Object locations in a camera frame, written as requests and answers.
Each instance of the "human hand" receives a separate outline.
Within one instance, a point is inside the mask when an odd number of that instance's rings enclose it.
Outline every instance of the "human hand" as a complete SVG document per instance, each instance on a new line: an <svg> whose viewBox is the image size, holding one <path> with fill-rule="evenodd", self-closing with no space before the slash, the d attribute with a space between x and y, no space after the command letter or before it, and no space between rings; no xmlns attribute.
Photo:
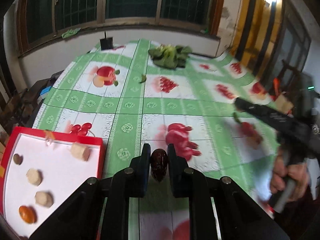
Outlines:
<svg viewBox="0 0 320 240"><path fill-rule="evenodd" d="M303 197L309 184L310 177L305 163L289 165L288 167L284 166L282 153L282 150L279 150L274 163L272 178L270 181L270 190L272 194L284 190L286 185L282 178L288 175L297 182L291 197L288 199L288 202L292 202Z"/></svg>

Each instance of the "handle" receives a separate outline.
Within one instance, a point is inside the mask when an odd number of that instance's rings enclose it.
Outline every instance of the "handle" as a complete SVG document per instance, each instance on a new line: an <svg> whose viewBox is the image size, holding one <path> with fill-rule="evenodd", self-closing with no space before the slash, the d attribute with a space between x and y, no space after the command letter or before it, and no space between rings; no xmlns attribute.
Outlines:
<svg viewBox="0 0 320 240"><path fill-rule="evenodd" d="M284 150L282 156L284 160L284 165L286 166L302 163L304 161L304 157L302 154L290 154L289 150ZM283 191L278 191L277 193L273 194L269 199L269 205L277 213L281 213L283 211L285 204L287 203L288 199L292 195L297 185L297 181L295 181L289 176L284 177L283 180L286 185L285 189Z"/></svg>

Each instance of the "tablecloth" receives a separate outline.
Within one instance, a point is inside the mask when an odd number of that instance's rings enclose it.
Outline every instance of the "tablecloth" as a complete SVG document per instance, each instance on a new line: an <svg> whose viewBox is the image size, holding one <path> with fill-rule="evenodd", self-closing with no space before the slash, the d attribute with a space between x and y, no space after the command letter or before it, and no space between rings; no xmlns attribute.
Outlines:
<svg viewBox="0 0 320 240"><path fill-rule="evenodd" d="M80 132L73 129L77 124L90 123L82 134L103 139L105 178L128 167L144 143L151 145L151 152L166 149L167 127L180 123L192 127L188 139L201 153L191 156L190 167L217 179L230 176L254 200L268 198L275 131L239 113L263 137L253 149L232 117L232 103L234 96L241 96L273 107L271 98L255 94L258 80L243 66L235 68L237 61L227 53L214 59L191 54L185 69L168 70L155 66L148 55L158 45L139 39L101 51L97 44L77 57L53 85L33 128L69 133ZM142 74L145 83L140 83ZM234 96L221 91L226 87ZM188 231L188 219L188 200L172 197L168 174L161 183L150 177L146 197L130 199L129 239L170 238Z"/></svg>

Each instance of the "blue object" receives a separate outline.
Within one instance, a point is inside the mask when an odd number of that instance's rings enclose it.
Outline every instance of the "blue object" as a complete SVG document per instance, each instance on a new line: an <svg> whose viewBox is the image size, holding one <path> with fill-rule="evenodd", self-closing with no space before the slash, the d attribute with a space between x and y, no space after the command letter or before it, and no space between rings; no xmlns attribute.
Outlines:
<svg viewBox="0 0 320 240"><path fill-rule="evenodd" d="M49 92L49 90L50 90L51 88L52 88L52 86L44 88L44 89L40 92L40 95L42 96L43 94Z"/></svg>

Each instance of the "white wall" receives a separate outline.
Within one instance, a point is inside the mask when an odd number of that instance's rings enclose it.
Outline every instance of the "white wall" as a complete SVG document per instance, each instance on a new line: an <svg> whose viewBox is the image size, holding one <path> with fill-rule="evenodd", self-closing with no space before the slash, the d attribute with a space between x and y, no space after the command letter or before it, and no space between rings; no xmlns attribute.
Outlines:
<svg viewBox="0 0 320 240"><path fill-rule="evenodd" d="M242 0L224 0L223 2L223 10L218 29L218 36L221 37L221 43L217 56L220 56L233 41L241 10L241 3Z"/></svg>
<svg viewBox="0 0 320 240"><path fill-rule="evenodd" d="M7 58L9 70L13 79L13 82L18 92L21 92L27 87L24 77L21 72L19 60L16 53L15 46L15 32L16 23L14 21L15 7L18 5L18 0L10 6L7 13L4 15L4 51Z"/></svg>
<svg viewBox="0 0 320 240"><path fill-rule="evenodd" d="M116 44L145 38L163 44L189 45L194 52L215 57L219 41L201 36L151 29L125 29L108 31ZM64 70L77 56L87 53L104 37L103 32L75 36L36 50L20 58L20 67L28 87L37 80L49 78L53 73Z"/></svg>

